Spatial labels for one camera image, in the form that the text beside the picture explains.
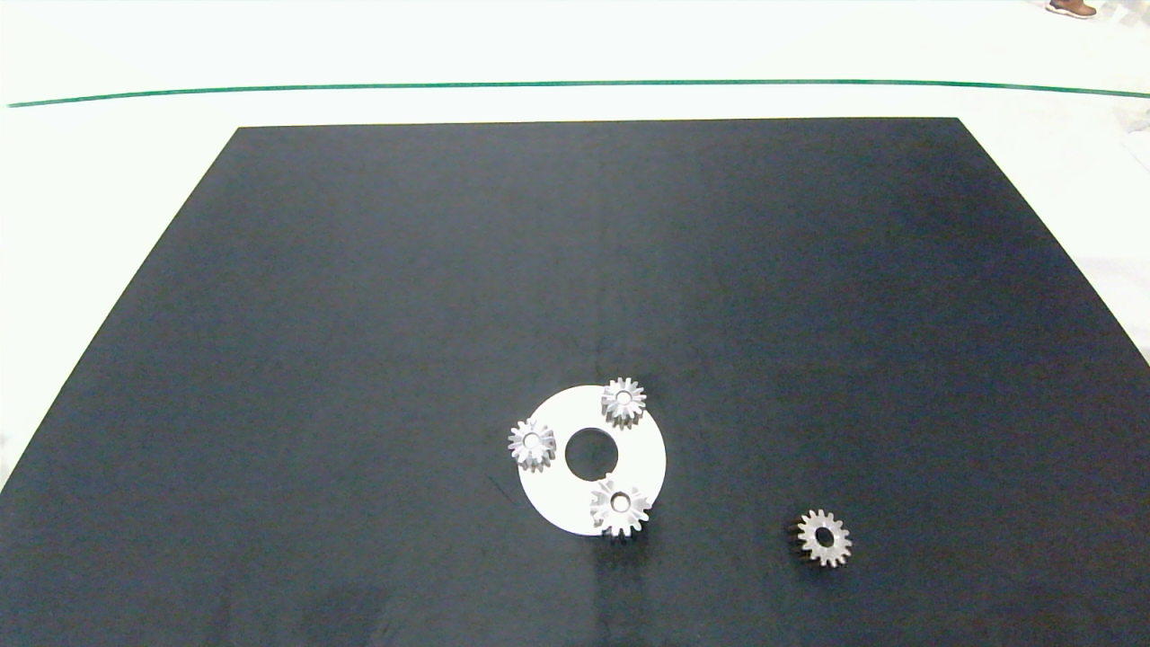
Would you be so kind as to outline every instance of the white floor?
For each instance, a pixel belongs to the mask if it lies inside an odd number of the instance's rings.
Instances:
[[[0,3],[5,103],[273,84],[872,78],[1150,92],[1150,1]],[[346,90],[0,110],[0,484],[240,125],[958,116],[1150,359],[1150,100],[930,86]]]

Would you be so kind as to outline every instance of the gear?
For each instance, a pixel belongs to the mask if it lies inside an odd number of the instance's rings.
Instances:
[[[618,378],[603,388],[603,414],[615,425],[629,428],[646,410],[643,387],[630,378]]]
[[[852,542],[846,539],[851,531],[844,529],[833,513],[808,510],[795,526],[795,532],[799,550],[811,561],[818,560],[820,567],[839,567],[851,555]]]
[[[611,538],[630,538],[650,519],[647,499],[639,491],[615,484],[612,475],[596,482],[591,493],[591,519],[596,529]]]
[[[512,459],[523,470],[542,472],[555,459],[554,432],[546,425],[536,424],[534,418],[516,425],[507,440]]]

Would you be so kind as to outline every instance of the gear center hole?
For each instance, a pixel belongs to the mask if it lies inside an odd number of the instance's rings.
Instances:
[[[830,532],[829,529],[815,529],[814,540],[819,542],[819,546],[830,548],[835,545],[835,533]]]
[[[567,441],[564,454],[567,456],[567,468],[584,482],[603,479],[619,463],[619,448],[615,447],[614,439],[607,432],[593,428],[575,432]]]
[[[626,513],[631,507],[631,498],[621,492],[616,492],[611,498],[611,509],[615,513]]]

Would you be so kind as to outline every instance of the white disc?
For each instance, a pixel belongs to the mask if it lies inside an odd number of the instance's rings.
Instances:
[[[667,448],[651,411],[630,428],[616,428],[603,414],[603,386],[572,387],[549,398],[531,415],[537,424],[555,434],[555,460],[542,472],[519,471],[519,480],[531,506],[552,524],[567,532],[597,536],[591,521],[591,492],[596,482],[585,482],[567,467],[567,442],[581,430],[600,430],[615,441],[619,462],[611,471],[615,484],[634,487],[654,503],[667,476]]]

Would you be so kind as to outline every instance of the brown shoe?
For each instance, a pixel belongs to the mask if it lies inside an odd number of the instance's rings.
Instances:
[[[1050,0],[1046,10],[1051,14],[1061,14],[1072,18],[1092,18],[1098,13],[1094,7],[1088,7],[1082,0]]]

